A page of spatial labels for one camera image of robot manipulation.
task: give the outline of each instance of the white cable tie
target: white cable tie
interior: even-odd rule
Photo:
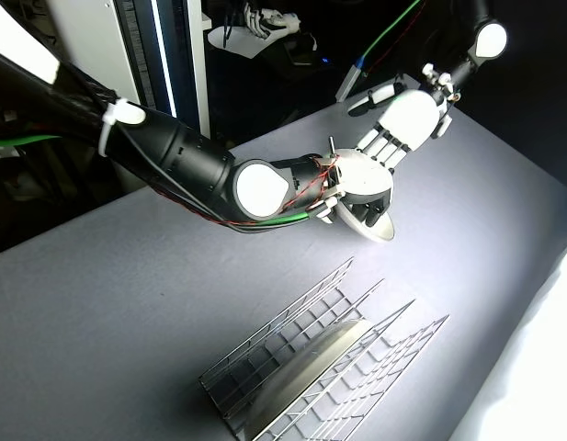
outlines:
[[[103,114],[101,119],[103,120],[103,127],[101,128],[101,134],[99,135],[99,144],[97,145],[97,151],[104,158],[108,157],[106,155],[106,147],[108,145],[109,133],[111,128],[116,124],[118,120],[118,111],[121,106],[128,102],[126,98],[120,98],[116,101],[116,104],[108,103],[108,109],[106,113]]]

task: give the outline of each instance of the green wire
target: green wire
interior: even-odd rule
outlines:
[[[9,138],[8,140],[0,140],[0,147],[10,146],[10,145],[30,144],[31,142],[51,140],[53,138],[61,138],[61,137],[57,135],[20,136],[19,138]]]
[[[301,219],[306,219],[309,217],[310,216],[308,215],[308,213],[298,213],[298,214],[292,214],[290,216],[284,216],[282,218],[263,220],[262,222],[258,222],[256,225],[279,225],[280,223],[300,221]]]
[[[392,30],[393,28],[395,28],[395,25],[397,25],[400,21],[402,21],[403,18],[404,18],[405,16],[407,16],[408,13],[409,13],[412,9],[414,9],[414,7],[415,7],[418,3],[420,3],[420,0],[414,0],[414,2],[413,2],[405,11],[403,11],[402,14],[401,14],[399,17],[397,17],[397,18],[393,21],[393,23],[391,23],[383,32],[381,32],[380,35],[375,39],[375,41],[373,41],[373,42],[371,43],[371,45],[367,48],[367,50],[365,51],[365,53],[363,53],[363,55],[362,55],[362,57],[361,57],[361,60],[364,60],[365,57],[367,57],[367,55],[369,55],[369,53],[370,53],[370,52],[373,50],[373,48],[377,45],[377,43],[379,43],[380,40],[381,40],[383,37],[385,37],[385,35],[386,35],[390,30]]]

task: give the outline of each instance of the metal wire rack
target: metal wire rack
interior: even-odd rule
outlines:
[[[382,281],[351,302],[338,287],[352,263],[344,262],[200,377],[238,439],[244,440],[256,394],[280,366],[326,326],[365,318],[358,307]],[[348,439],[447,318],[389,347],[383,332],[411,304],[371,328],[255,439]]]

